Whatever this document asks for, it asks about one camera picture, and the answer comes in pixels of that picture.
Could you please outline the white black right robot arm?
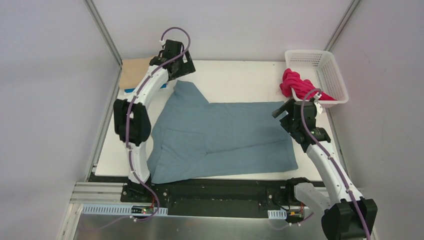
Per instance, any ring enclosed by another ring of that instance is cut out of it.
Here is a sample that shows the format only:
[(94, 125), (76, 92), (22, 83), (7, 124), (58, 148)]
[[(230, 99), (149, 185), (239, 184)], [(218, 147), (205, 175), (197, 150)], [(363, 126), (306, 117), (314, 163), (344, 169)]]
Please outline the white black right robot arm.
[(290, 205), (301, 203), (320, 219), (328, 240), (362, 238), (369, 240), (376, 220), (378, 207), (355, 187), (340, 164), (333, 149), (330, 135), (316, 126), (321, 106), (316, 100), (290, 99), (272, 113), (280, 119), (282, 128), (298, 143), (316, 167), (327, 196), (315, 189), (305, 177), (287, 180), (282, 199)]

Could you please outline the grey-blue t shirt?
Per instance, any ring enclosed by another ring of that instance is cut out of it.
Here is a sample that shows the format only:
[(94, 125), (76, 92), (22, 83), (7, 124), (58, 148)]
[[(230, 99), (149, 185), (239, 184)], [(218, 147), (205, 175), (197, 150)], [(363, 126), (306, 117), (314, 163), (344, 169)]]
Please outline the grey-blue t shirt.
[(292, 138), (272, 117), (280, 106), (210, 103), (193, 83), (178, 81), (151, 133), (152, 182), (296, 170)]

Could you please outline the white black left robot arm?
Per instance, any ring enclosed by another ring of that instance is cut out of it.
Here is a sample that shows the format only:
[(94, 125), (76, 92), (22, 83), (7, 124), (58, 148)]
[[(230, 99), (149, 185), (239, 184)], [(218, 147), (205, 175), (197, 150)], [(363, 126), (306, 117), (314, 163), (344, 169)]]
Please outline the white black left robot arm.
[(161, 44), (162, 49), (150, 60), (145, 76), (133, 92), (113, 103), (114, 131), (125, 146), (130, 171), (128, 179), (138, 184), (133, 195), (143, 203), (153, 195), (153, 189), (145, 184), (150, 177), (146, 150), (152, 132), (149, 105), (167, 82), (196, 70), (188, 48), (182, 42), (167, 39)]

